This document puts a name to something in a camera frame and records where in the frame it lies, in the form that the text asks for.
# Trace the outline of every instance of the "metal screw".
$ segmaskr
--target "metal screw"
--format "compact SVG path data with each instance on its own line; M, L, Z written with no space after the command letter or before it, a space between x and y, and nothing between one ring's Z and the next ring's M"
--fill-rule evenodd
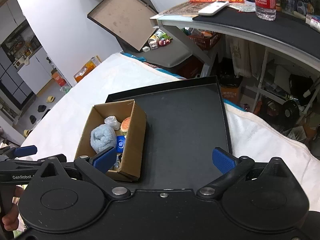
M202 195L206 195L206 196L210 196L210 195L213 195L216 190L212 187L202 187L199 192L202 194Z
M160 197L169 197L169 194L168 194L168 193L160 193L159 196L160 196Z
M128 192L128 189L125 187L114 187L112 193L115 195L124 195Z

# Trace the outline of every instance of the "plastic bag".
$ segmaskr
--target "plastic bag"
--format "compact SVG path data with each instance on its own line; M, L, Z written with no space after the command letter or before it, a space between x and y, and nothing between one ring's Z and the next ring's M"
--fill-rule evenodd
M109 116L104 120L105 124L110 125L114 130L119 130L121 123L119 123L115 116Z

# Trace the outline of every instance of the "cardboard box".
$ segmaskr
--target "cardboard box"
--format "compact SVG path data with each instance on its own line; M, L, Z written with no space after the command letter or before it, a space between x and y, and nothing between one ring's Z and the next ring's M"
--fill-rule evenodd
M101 60L99 56L92 57L74 76L77 83L80 82L86 75L99 66Z
M95 105L91 109L82 132L75 158L81 155L88 155L89 157L96 155L96 152L90 145L91 131L99 125L104 124L104 119L111 115L114 115L119 122L131 116L131 121L120 167L116 170L109 170L106 175L114 180L120 181L138 180L140 177L147 117L146 113L133 99Z
M59 75L56 69L51 71L51 77L59 84L59 86L63 87L67 82Z
M240 102L241 84L237 88L220 86L221 95L226 100L238 105Z

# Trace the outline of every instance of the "bed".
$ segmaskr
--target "bed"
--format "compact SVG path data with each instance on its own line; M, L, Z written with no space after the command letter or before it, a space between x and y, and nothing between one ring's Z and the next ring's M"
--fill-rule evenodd
M119 53L111 55L73 87L36 126L22 146L36 145L38 152L23 159L37 160L62 153L72 162L93 105L104 103L109 94L178 80L136 59ZM307 194L310 210L320 212L320 162L307 147L284 137L254 114L225 105L234 155L247 155L257 162L281 157Z

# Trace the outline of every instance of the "red basket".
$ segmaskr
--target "red basket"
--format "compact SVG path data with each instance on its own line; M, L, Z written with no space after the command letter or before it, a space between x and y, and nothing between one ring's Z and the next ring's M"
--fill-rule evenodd
M192 39L193 42L200 47L200 49L202 49L202 50L209 50L209 49L211 49L214 45L217 44L217 42L220 40L220 38L221 38L221 36L222 36L221 33L215 33L215 32L213 32L212 34L213 34L213 35L212 35L212 37L210 37L210 38L199 38L199 37L195 37L195 36L192 36L192 35L190 35L190 36L188 36L188 37L189 37L190 39Z

